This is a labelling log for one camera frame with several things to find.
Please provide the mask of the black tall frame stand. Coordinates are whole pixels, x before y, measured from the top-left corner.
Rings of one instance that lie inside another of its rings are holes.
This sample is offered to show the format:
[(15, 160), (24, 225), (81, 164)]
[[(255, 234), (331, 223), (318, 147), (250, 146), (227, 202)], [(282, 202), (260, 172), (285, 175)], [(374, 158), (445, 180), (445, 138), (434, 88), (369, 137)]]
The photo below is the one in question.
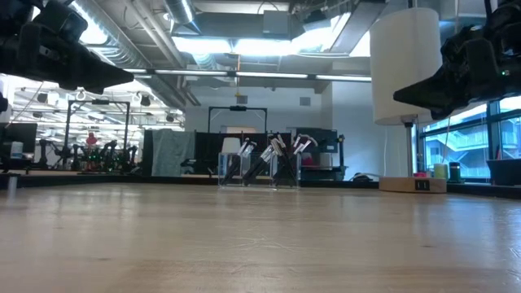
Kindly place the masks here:
[(86, 103), (90, 103), (93, 105), (103, 106), (103, 105), (110, 105), (110, 104), (123, 104), (126, 106), (126, 110), (123, 112), (125, 115), (125, 132), (124, 132), (124, 139), (123, 139), (123, 154), (124, 158), (128, 159), (129, 154), (127, 152), (127, 146), (128, 146), (128, 132), (129, 132), (129, 118), (130, 118), (130, 102), (121, 102), (121, 101), (111, 101), (107, 99), (100, 99), (95, 98), (93, 100), (79, 100), (79, 99), (73, 99), (68, 100), (68, 109), (67, 109), (67, 119), (65, 123), (65, 135), (64, 135), (64, 142), (63, 142), (63, 151), (61, 155), (61, 159), (63, 162), (65, 161), (65, 151), (68, 149), (69, 144), (69, 133), (70, 133), (70, 127), (71, 127), (71, 118), (72, 115), (75, 114), (77, 111), (79, 111)]

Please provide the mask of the ceiling light strip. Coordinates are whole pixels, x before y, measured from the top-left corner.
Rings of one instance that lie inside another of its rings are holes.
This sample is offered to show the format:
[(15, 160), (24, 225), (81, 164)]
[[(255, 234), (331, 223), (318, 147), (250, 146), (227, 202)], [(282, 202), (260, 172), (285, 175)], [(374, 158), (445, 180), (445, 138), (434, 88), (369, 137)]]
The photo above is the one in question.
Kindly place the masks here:
[(243, 71), (200, 71), (181, 69), (147, 69), (147, 73), (156, 75), (175, 75), (187, 77), (254, 77), (272, 79), (313, 80), (313, 81), (355, 81), (371, 82), (371, 77), (325, 75), (310, 73), (284, 73), (284, 72), (243, 72)]

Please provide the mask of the large black makeup brush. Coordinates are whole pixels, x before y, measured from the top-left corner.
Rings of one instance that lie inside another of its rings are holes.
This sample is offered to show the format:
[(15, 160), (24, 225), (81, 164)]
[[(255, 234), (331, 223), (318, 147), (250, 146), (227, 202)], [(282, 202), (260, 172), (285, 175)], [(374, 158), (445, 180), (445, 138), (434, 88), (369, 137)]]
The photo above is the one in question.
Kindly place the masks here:
[(264, 171), (265, 167), (270, 162), (271, 156), (274, 153), (274, 148), (272, 146), (268, 146), (261, 155), (256, 159), (253, 165), (248, 169), (248, 171), (243, 176), (243, 184), (245, 186), (249, 186), (252, 181)]

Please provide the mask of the black bin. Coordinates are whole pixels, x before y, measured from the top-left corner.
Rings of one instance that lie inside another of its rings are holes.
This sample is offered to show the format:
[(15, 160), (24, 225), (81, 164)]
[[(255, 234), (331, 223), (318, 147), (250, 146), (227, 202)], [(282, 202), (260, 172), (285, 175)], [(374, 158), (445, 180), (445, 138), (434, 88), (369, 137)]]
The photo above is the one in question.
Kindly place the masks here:
[(521, 186), (521, 159), (488, 160), (491, 181), (497, 186)]

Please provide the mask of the black partition wall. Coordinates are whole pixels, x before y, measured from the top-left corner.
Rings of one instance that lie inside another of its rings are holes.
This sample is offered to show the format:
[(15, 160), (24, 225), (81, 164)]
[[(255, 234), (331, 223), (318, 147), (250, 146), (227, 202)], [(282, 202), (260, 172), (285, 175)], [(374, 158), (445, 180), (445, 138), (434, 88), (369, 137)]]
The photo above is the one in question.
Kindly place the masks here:
[[(142, 174), (145, 176), (151, 175), (151, 168), (153, 164), (153, 141), (152, 131), (146, 130), (144, 132), (143, 147), (142, 147)], [(252, 153), (261, 153), (266, 147), (269, 139), (267, 133), (205, 133), (199, 131), (195, 132), (195, 153), (191, 159), (195, 163), (189, 167), (194, 174), (208, 175), (217, 170), (217, 159), (221, 153), (223, 139), (226, 137), (239, 138), (241, 144), (248, 138), (256, 142), (256, 148)]]

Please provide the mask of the clear acrylic brush organizer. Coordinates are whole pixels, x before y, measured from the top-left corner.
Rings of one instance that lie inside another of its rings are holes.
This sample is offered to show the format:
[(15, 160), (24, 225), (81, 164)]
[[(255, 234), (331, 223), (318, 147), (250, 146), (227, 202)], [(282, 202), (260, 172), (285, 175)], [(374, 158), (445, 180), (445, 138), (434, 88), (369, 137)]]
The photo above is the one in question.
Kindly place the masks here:
[[(274, 155), (271, 158), (269, 166), (266, 167), (264, 172), (262, 172), (261, 174), (259, 174), (256, 177), (255, 181), (251, 185), (245, 186), (243, 184), (243, 177), (239, 177), (239, 176), (235, 176), (231, 181), (229, 181), (226, 185), (224, 185), (222, 183), (222, 181), (223, 181), (223, 179), (224, 179), (224, 177), (226, 175), (227, 168), (229, 167), (229, 162), (230, 162), (230, 159), (231, 159), (232, 155), (233, 154), (225, 154), (225, 153), (220, 153), (218, 155), (218, 159), (217, 159), (217, 184), (219, 185), (219, 187), (224, 187), (224, 186), (247, 187), (247, 188), (260, 187), (260, 188), (270, 188), (270, 189), (275, 189), (275, 190), (278, 190), (278, 189), (299, 189), (300, 188), (300, 186), (299, 187), (290, 188), (289, 186), (284, 186), (284, 185), (275, 186), (273, 184), (272, 176), (277, 171), (277, 156), (276, 155)], [(244, 170), (243, 170), (243, 176), (248, 171), (248, 169), (253, 165), (253, 163), (256, 161), (256, 159), (260, 155), (261, 155), (260, 153), (252, 153), (252, 154), (250, 154), (249, 162), (245, 165)]]

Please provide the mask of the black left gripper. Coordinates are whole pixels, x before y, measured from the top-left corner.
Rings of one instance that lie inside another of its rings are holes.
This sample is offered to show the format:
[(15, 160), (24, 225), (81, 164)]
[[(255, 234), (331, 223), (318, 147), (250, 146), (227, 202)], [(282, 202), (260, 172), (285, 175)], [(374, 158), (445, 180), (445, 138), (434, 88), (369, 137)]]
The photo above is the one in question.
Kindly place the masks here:
[(61, 81), (60, 88), (94, 94), (133, 81), (132, 73), (80, 46), (87, 27), (67, 2), (0, 2), (0, 73), (57, 82), (72, 62), (76, 81)]

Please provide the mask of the black background robot arms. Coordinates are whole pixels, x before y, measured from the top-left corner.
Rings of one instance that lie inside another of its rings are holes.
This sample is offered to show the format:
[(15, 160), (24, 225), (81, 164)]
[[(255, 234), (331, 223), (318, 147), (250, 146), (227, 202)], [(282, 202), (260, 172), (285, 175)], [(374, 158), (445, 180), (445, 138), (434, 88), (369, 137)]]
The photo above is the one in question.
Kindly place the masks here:
[(117, 149), (117, 140), (102, 147), (95, 143), (73, 144), (71, 148), (59, 148), (54, 142), (40, 139), (37, 146), (39, 158), (33, 168), (73, 171), (79, 173), (131, 173), (137, 168), (137, 146)]

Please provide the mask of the round metal air duct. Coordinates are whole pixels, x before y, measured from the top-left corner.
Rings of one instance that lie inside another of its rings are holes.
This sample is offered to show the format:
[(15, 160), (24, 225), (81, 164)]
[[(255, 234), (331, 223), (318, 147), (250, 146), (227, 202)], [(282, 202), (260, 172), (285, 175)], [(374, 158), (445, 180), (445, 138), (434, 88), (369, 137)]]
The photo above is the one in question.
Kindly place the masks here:
[(195, 22), (195, 8), (191, 0), (163, 0), (165, 8), (175, 24), (187, 27), (191, 31), (200, 34), (200, 29)]
[[(93, 26), (100, 28), (107, 36), (104, 43), (92, 45), (91, 49), (120, 68), (152, 68), (152, 63), (95, 0), (74, 0), (72, 7), (78, 12), (84, 12), (83, 18), (92, 21)], [(176, 80), (167, 81), (165, 77), (152, 76), (138, 78), (137, 81), (149, 87), (166, 106), (184, 109), (187, 105), (196, 104), (190, 92), (179, 88)]]

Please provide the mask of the white shade table lamp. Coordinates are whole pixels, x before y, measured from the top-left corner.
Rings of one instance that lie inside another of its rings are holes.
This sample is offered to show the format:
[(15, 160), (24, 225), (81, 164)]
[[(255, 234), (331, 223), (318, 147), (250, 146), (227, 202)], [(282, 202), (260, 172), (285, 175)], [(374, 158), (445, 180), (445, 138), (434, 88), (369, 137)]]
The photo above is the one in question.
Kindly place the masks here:
[(397, 102), (396, 91), (434, 75), (441, 65), (439, 15), (426, 7), (396, 11), (370, 28), (370, 73), (374, 123), (405, 130), (405, 177), (381, 177), (379, 189), (413, 194), (444, 194), (446, 180), (415, 177), (413, 126), (428, 122), (424, 108)]

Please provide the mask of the black monitor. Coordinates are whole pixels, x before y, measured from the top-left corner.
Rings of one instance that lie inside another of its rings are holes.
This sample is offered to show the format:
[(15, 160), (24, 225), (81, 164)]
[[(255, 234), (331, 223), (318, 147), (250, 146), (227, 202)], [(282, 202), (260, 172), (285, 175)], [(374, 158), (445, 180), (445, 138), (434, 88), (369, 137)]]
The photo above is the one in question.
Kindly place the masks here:
[(0, 123), (0, 155), (10, 158), (11, 143), (24, 144), (24, 155), (33, 154), (36, 145), (37, 124), (35, 123)]

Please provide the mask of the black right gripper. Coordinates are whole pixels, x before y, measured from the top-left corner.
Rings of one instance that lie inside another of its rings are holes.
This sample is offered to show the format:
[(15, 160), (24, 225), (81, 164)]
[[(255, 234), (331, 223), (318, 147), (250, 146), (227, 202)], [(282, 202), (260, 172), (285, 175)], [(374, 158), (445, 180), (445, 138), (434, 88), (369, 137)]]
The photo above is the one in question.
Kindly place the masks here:
[(521, 95), (521, 24), (490, 32), (463, 28), (441, 47), (443, 65), (432, 77), (393, 94), (397, 102), (433, 104), (431, 118), (442, 120), (471, 103)]

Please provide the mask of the black cabinet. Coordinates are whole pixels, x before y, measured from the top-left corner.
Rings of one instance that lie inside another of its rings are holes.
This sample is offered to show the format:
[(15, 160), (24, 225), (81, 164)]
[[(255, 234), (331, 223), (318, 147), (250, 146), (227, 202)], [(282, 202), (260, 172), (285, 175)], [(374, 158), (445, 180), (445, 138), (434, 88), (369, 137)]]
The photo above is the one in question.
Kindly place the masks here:
[(308, 146), (302, 154), (302, 181), (342, 181), (345, 176), (345, 136), (336, 129), (296, 128), (294, 140), (300, 135), (313, 137), (318, 146)]

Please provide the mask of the grey ceiling box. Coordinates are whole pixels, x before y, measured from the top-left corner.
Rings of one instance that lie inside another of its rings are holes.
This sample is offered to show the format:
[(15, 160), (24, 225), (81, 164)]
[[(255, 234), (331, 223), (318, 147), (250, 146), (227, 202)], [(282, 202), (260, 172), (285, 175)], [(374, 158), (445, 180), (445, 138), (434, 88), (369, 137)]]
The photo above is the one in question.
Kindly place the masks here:
[(290, 18), (286, 11), (263, 12), (262, 33), (269, 36), (287, 37), (290, 32)]

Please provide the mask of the grey hanging cloth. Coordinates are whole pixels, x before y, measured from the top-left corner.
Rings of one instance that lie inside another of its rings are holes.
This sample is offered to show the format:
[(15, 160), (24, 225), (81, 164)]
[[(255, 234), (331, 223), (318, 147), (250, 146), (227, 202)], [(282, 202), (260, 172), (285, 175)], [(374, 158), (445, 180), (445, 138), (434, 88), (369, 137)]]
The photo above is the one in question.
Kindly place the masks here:
[(180, 177), (182, 162), (195, 153), (195, 132), (180, 132), (171, 129), (152, 131), (153, 177)]

